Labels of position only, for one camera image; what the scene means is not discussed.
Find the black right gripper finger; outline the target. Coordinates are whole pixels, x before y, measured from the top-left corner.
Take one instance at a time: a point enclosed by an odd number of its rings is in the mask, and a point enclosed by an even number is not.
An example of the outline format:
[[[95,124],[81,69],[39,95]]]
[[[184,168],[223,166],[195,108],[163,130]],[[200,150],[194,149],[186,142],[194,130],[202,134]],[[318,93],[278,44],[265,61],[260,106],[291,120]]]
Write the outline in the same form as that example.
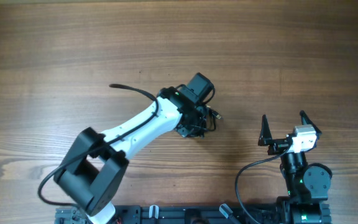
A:
[[[302,125],[310,124],[314,127],[317,136],[322,135],[321,130],[314,124],[314,122],[312,122],[312,120],[309,119],[308,115],[303,110],[300,111],[300,116]]]
[[[259,146],[268,146],[268,145],[271,145],[272,142],[273,142],[273,139],[272,139],[272,134],[271,134],[270,128],[269,128],[269,122],[267,120],[267,116],[264,114],[262,116],[262,124],[261,124],[258,145]]]

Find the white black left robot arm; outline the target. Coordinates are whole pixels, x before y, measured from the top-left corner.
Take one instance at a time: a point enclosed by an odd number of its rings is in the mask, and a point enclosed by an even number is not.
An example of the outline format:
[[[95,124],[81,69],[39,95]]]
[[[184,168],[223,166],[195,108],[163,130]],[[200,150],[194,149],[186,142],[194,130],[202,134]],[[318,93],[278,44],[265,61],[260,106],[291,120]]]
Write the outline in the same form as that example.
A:
[[[100,133],[86,128],[74,140],[59,170],[56,184],[76,203],[91,223],[108,223],[116,209],[111,200],[130,159],[159,136],[176,131],[184,138],[209,131],[208,102],[215,93],[212,82],[197,73],[188,84],[163,88],[157,95],[138,93],[151,105],[125,123]]]

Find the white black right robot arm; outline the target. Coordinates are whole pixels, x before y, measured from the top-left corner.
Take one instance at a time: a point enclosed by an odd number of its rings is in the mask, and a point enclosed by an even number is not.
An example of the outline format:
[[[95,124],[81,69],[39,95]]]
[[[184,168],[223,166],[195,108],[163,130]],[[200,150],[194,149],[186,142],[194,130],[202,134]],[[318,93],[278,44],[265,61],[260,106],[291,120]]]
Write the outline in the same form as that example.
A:
[[[274,139],[267,116],[262,116],[259,146],[267,146],[267,154],[281,160],[280,172],[288,195],[276,201],[280,223],[331,223],[328,199],[333,173],[320,163],[308,163],[306,153],[316,147],[321,130],[300,112],[301,124],[285,138]]]

